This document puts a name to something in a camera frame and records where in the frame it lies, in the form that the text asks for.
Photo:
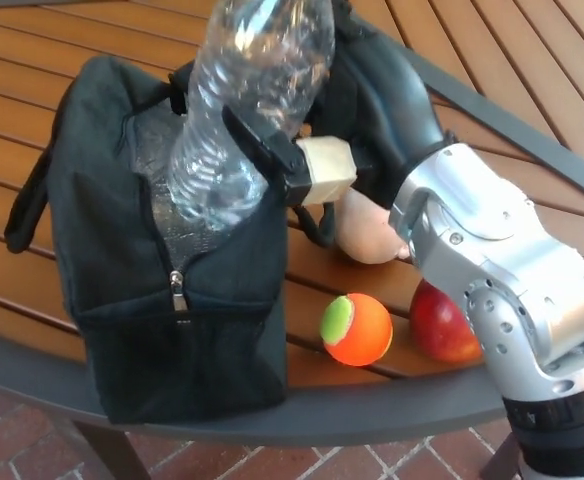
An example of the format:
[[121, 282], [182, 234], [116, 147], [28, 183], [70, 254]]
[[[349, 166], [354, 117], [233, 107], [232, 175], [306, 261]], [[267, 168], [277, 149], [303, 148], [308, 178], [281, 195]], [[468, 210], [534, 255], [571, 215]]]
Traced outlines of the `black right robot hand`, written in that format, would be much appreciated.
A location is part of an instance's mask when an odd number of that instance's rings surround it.
[[332, 4], [330, 77], [292, 141], [255, 110], [226, 105], [222, 118], [243, 154], [290, 207], [324, 204], [353, 188], [382, 208], [403, 209], [426, 183], [423, 162], [449, 145], [426, 87], [392, 38]]

